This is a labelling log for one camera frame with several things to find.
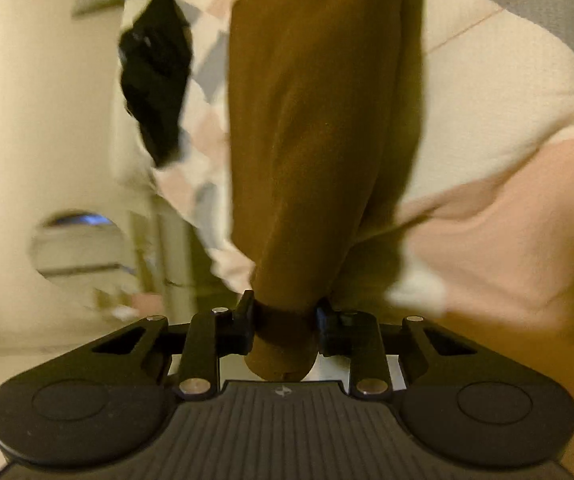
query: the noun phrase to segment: silver rivet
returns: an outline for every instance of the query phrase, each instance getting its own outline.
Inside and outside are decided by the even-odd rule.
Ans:
[[[211,388],[211,383],[207,379],[192,377],[185,379],[178,385],[178,389],[188,396],[206,394]]]
[[[388,388],[387,383],[381,379],[362,379],[356,384],[356,389],[363,395],[380,395]]]

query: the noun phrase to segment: wall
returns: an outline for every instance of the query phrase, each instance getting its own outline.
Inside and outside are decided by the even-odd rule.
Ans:
[[[78,342],[106,327],[32,268],[33,228],[98,212],[125,228],[144,198],[113,183],[109,116],[121,9],[72,20],[74,0],[0,0],[0,347]]]

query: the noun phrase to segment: mirror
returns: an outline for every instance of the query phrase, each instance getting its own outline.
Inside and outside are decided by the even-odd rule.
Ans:
[[[30,244],[34,268],[82,306],[114,317],[139,317],[132,295],[141,291],[123,232],[89,211],[65,212],[37,227]]]

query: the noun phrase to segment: brown cloth bag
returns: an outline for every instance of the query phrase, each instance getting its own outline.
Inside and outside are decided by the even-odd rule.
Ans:
[[[400,49],[401,0],[239,0],[229,40],[233,234],[261,303],[247,364],[299,380],[313,310],[370,210]]]

